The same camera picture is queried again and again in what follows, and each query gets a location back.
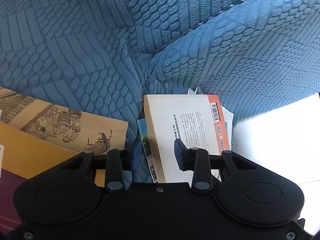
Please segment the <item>white orange back-cover book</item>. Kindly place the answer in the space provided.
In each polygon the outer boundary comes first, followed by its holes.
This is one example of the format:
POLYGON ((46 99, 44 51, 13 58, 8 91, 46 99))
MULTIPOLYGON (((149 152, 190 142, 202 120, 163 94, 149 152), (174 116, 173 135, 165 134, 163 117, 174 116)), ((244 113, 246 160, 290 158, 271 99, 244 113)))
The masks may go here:
POLYGON ((158 182, 191 182, 192 172, 181 171, 174 142, 199 147, 212 155, 230 150, 218 95, 149 94, 144 96, 144 114, 158 182))

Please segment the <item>school photo notebook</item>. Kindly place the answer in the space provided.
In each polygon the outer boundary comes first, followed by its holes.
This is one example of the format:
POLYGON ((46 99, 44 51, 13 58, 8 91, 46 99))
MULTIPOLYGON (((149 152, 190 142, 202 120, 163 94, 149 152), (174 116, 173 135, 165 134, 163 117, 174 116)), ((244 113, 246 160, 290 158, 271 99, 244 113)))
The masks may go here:
POLYGON ((152 157, 152 153, 151 153, 151 146, 150 146, 150 142, 149 142, 149 135, 148 135, 148 129, 147 129, 147 125, 146 125, 146 120, 145 119, 138 120, 137 125, 138 125, 140 139, 142 141, 143 150, 144 150, 144 153, 146 156, 146 161, 149 166, 152 180, 154 183, 158 183, 158 179, 157 179, 157 175, 156 175, 156 171, 155 171, 154 163, 153 163, 153 157, 152 157))

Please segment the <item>tan illustrated cover book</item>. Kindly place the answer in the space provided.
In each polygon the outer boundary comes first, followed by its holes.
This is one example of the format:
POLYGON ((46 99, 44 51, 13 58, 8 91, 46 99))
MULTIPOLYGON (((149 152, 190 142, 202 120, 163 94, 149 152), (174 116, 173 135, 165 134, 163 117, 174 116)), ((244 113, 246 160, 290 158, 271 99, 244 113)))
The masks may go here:
POLYGON ((104 155, 124 148, 128 123, 1 88, 1 121, 74 152, 104 155))

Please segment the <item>blue quilted chair cover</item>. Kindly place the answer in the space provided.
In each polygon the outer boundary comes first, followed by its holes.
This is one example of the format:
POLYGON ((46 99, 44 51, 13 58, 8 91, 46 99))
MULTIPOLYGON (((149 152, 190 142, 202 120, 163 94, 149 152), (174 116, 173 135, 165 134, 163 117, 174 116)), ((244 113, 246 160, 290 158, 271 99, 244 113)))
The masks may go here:
POLYGON ((125 120, 217 94, 234 122, 319 92, 319 0, 1 0, 1 86, 125 120))

